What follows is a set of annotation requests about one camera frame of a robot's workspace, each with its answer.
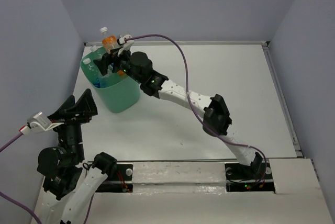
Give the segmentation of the orange label bottle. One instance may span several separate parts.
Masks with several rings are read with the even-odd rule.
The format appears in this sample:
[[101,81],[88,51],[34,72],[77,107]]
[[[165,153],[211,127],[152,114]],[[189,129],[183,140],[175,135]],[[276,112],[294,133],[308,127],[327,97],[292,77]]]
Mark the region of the orange label bottle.
[[102,44],[107,53],[110,53],[112,50],[119,48],[117,38],[108,31],[107,27],[101,28],[100,32],[103,36]]

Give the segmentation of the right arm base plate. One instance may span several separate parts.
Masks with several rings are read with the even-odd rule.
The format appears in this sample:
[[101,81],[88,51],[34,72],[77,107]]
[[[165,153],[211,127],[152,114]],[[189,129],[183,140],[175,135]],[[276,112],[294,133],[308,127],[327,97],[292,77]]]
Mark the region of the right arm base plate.
[[226,163],[226,191],[233,192],[275,192],[270,163],[262,163],[259,174],[254,174],[248,167],[239,163]]

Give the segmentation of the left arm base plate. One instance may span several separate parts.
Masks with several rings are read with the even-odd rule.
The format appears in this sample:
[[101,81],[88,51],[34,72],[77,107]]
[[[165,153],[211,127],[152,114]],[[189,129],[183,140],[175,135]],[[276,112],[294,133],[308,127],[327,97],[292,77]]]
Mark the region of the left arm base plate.
[[132,193],[133,163],[117,163],[116,172],[104,181],[97,193]]

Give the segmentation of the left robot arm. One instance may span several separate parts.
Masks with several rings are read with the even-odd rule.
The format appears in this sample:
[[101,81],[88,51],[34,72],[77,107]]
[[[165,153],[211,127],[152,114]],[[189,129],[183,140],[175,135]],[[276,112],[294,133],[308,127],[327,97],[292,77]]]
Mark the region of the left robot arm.
[[91,90],[79,99],[73,95],[50,116],[38,113],[30,122],[37,132],[54,130],[58,145],[40,151],[37,171],[44,176],[43,201],[39,212],[41,223],[74,223],[98,187],[113,178],[117,160],[105,152],[94,157],[81,185],[84,148],[81,125],[98,114]]

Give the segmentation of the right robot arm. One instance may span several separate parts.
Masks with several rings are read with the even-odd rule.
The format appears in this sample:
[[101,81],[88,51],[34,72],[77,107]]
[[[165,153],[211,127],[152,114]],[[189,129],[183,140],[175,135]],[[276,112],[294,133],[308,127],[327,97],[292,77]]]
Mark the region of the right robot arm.
[[235,155],[245,177],[253,178],[262,173],[262,163],[266,160],[262,151],[227,136],[232,119],[221,95],[205,96],[176,84],[167,76],[154,70],[152,61],[144,52],[118,53],[114,50],[94,60],[94,64],[103,76],[109,70],[114,73],[122,71],[138,82],[140,89],[148,96],[191,110],[202,124],[203,130],[208,135],[221,140]]

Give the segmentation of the white label clear bottle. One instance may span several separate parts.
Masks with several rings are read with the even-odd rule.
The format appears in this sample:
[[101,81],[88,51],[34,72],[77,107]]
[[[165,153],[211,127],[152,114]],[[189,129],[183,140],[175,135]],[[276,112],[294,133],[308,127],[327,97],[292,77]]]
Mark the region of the white label clear bottle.
[[102,56],[106,53],[104,47],[99,48],[98,46],[91,46],[90,50],[92,54],[91,59],[93,60],[102,58]]

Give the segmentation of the blue label clear bottle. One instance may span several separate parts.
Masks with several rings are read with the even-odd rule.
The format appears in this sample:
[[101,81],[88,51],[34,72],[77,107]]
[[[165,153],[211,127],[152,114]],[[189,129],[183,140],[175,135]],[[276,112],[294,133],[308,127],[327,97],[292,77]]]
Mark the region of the blue label clear bottle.
[[97,88],[107,87],[106,79],[101,75],[98,67],[90,58],[86,58],[83,60],[83,66],[85,75],[92,85]]

